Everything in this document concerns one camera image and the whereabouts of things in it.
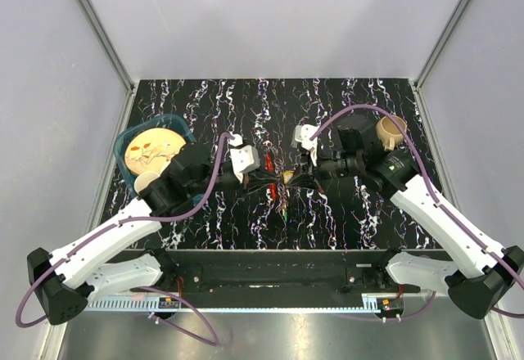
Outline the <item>yellow key tag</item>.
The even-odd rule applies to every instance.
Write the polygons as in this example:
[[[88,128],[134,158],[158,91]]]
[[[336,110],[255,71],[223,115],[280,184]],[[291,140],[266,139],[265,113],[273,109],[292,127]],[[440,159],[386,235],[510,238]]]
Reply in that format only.
[[[288,184],[293,179],[294,173],[292,171],[285,171],[282,178],[285,184]]]

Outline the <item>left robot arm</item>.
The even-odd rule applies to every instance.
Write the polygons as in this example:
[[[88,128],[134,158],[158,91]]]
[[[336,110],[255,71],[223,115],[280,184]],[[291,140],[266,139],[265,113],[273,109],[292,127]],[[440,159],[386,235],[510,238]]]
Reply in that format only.
[[[276,183],[252,146],[222,151],[211,161],[198,145],[184,147],[160,175],[136,178],[137,195],[116,216],[87,235],[53,251],[37,248],[27,256],[30,288],[44,315],[56,326],[70,321],[88,303],[106,295],[142,286],[170,290],[176,283],[174,262],[165,252],[152,252],[129,262],[111,259],[135,241],[158,232],[163,225],[190,218],[215,191],[249,194]]]

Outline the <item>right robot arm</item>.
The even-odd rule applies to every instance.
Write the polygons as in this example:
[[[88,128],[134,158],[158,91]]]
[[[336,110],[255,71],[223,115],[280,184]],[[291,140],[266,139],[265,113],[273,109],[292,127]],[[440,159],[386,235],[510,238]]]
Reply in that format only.
[[[446,262],[391,251],[372,270],[374,286],[385,292],[399,284],[417,286],[448,295],[462,312],[482,319],[516,283],[523,250],[487,236],[438,192],[417,154],[399,148],[407,140],[406,129],[394,115],[378,121],[349,115],[337,124],[341,148],[322,158],[319,129],[298,125],[292,145],[301,150],[301,163],[287,185],[315,189],[322,180],[357,177],[413,218],[451,258]]]

